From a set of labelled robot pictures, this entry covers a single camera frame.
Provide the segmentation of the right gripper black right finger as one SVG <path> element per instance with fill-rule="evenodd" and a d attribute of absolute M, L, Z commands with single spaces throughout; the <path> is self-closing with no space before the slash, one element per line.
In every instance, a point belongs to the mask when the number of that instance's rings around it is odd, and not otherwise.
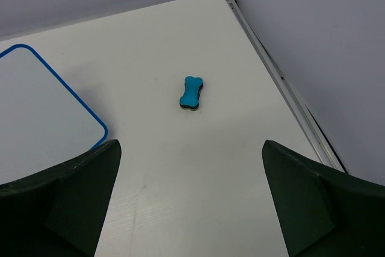
<path fill-rule="evenodd" d="M 262 160 L 289 256 L 384 256 L 384 186 L 271 140 Z"/>

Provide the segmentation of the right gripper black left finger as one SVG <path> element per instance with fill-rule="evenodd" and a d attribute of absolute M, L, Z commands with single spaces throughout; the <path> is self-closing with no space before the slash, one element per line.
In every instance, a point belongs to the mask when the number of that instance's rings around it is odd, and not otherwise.
<path fill-rule="evenodd" d="M 109 140 L 1 185 L 1 256 L 94 256 L 122 156 Z"/>

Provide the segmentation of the blue framed whiteboard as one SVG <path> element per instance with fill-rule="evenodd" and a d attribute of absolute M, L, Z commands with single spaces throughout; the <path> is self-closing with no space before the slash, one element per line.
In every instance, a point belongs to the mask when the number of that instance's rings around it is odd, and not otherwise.
<path fill-rule="evenodd" d="M 106 124 L 30 46 L 1 52 L 1 183 L 100 145 Z"/>

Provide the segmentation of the blue bone-shaped eraser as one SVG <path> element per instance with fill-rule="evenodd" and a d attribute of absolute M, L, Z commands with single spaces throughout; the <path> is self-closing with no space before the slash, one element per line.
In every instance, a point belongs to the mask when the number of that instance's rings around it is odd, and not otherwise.
<path fill-rule="evenodd" d="M 179 99 L 180 107 L 188 110 L 197 110 L 200 105 L 203 79 L 201 77 L 187 76 L 184 80 L 184 88 L 184 93 Z"/>

